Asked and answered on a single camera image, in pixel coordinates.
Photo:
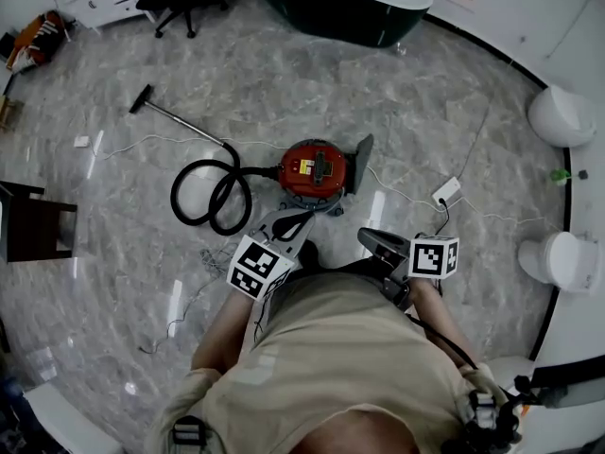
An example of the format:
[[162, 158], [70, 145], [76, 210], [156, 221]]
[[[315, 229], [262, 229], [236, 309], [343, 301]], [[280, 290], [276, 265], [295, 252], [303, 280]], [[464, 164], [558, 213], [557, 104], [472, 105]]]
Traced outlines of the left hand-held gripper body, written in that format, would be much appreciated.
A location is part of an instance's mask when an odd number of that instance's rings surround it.
[[241, 239], [227, 284], [253, 300], [263, 299], [298, 267], [298, 255], [314, 223], [315, 213], [302, 209], [267, 214]]

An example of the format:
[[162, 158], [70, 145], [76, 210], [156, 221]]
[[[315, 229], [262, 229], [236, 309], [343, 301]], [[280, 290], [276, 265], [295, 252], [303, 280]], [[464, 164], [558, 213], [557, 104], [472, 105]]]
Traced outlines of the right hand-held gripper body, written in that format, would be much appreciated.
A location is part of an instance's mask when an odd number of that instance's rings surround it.
[[383, 295], [399, 309], [408, 309], [410, 278], [440, 281], [458, 268], [459, 238], [420, 234], [408, 240], [371, 228], [361, 228], [358, 241], [372, 254], [372, 274]]

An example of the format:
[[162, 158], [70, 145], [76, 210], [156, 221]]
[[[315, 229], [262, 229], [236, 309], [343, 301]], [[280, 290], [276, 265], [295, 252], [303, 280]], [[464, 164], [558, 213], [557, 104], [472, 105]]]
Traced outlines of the person's left forearm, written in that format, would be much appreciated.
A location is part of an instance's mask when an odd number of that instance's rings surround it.
[[204, 333], [191, 360], [191, 370], [212, 369], [224, 375], [242, 351], [254, 301], [232, 290]]

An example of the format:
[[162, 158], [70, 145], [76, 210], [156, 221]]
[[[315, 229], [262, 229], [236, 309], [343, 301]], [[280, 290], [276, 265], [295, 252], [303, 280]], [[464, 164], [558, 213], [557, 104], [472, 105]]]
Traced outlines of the person's black shoe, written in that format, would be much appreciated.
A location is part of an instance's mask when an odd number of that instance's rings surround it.
[[317, 245], [311, 240], [305, 240], [299, 254], [300, 267], [305, 270], [317, 270], [320, 268], [320, 257]]

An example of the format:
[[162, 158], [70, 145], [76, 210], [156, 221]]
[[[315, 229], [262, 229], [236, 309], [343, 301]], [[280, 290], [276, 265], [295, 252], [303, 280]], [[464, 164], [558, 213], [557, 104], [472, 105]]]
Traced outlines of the white power strip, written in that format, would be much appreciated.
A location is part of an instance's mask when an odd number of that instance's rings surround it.
[[448, 204], [460, 193], [460, 190], [461, 185], [458, 179], [451, 177], [432, 194], [432, 199], [437, 205]]

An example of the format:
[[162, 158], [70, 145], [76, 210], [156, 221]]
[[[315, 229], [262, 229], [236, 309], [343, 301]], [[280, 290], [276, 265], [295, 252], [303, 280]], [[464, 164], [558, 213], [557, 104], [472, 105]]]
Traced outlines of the red and teal vacuum cleaner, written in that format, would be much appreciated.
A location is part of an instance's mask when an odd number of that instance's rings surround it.
[[308, 139], [293, 145], [278, 166], [278, 182], [285, 191], [280, 207], [343, 215], [349, 167], [345, 153], [328, 141]]

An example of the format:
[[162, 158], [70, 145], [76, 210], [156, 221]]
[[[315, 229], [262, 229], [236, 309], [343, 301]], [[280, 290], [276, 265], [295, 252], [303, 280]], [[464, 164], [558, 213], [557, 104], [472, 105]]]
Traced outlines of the person's beige shirt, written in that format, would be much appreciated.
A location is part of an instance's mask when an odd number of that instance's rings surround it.
[[[463, 454], [471, 394], [506, 402], [485, 364], [417, 330], [381, 291], [276, 292], [233, 368], [190, 367], [147, 454]], [[172, 443], [186, 415], [205, 426], [205, 447]]]

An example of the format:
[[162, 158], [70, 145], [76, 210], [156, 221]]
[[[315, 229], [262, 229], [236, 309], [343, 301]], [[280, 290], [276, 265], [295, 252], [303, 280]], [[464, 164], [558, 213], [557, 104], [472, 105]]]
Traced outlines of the white toilet with tank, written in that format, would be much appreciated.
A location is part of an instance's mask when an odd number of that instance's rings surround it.
[[523, 241], [517, 259], [533, 279], [573, 294], [594, 295], [605, 273], [605, 248], [569, 232]]

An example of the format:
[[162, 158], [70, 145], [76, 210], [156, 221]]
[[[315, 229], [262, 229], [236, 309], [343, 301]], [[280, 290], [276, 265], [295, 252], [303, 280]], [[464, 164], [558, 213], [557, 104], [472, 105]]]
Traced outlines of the metal vacuum wand with nozzle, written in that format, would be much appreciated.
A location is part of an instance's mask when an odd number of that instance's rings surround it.
[[152, 92], [153, 92], [153, 86], [151, 84], [147, 84], [143, 88], [143, 90], [139, 93], [139, 95], [134, 99], [132, 105], [130, 106], [129, 113], [137, 114], [144, 107], [150, 108], [152, 111], [167, 117], [168, 119], [178, 123], [179, 125], [187, 128], [188, 130], [199, 135], [200, 137], [207, 139], [210, 142], [212, 142], [220, 147], [224, 146], [224, 141], [222, 139], [214, 137], [209, 132], [204, 131], [203, 129], [201, 129], [201, 128], [193, 125], [192, 123], [184, 120], [183, 118], [177, 116], [176, 114], [153, 103], [150, 100]]

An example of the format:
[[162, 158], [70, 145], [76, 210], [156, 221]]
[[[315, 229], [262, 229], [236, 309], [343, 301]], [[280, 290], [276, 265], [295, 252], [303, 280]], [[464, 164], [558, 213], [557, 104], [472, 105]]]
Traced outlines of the black monitor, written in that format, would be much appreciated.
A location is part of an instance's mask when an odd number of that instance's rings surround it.
[[605, 356], [540, 367], [530, 391], [548, 409], [563, 409], [605, 400]]

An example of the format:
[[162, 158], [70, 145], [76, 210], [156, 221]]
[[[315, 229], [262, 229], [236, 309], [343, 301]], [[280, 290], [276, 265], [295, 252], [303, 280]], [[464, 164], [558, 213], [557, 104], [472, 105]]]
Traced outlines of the white egg-shaped toilet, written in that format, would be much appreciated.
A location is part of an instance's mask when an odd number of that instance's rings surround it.
[[556, 148], [583, 146], [596, 136], [596, 105], [555, 85], [533, 99], [527, 119], [535, 133]]

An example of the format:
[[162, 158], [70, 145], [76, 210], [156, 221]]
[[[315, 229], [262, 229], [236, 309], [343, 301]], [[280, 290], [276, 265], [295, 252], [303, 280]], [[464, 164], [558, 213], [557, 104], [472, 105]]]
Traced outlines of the dark wooden side table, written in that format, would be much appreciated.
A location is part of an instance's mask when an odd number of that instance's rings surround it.
[[0, 258], [6, 263], [67, 259], [73, 250], [60, 251], [61, 213], [78, 207], [34, 199], [44, 188], [0, 181]]

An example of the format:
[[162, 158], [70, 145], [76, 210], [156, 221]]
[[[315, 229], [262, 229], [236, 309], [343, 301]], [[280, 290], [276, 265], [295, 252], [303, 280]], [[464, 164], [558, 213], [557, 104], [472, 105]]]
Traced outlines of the white rectangular block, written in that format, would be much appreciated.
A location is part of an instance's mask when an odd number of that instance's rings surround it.
[[81, 414], [51, 383], [25, 393], [43, 428], [70, 454], [124, 454], [123, 447]]

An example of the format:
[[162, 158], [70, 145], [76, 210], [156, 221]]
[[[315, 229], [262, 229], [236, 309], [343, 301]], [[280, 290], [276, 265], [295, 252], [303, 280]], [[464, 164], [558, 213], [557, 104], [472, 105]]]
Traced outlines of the dark green bathtub white rim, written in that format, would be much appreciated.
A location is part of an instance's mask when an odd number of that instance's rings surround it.
[[400, 42], [434, 0], [266, 0], [300, 32], [387, 48]]

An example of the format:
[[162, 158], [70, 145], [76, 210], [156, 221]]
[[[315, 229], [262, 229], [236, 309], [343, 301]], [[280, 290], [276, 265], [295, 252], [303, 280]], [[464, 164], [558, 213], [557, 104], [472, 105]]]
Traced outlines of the small wooden stool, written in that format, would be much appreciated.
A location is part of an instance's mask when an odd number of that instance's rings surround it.
[[0, 96], [0, 131], [10, 128], [23, 107], [24, 103], [20, 100]]

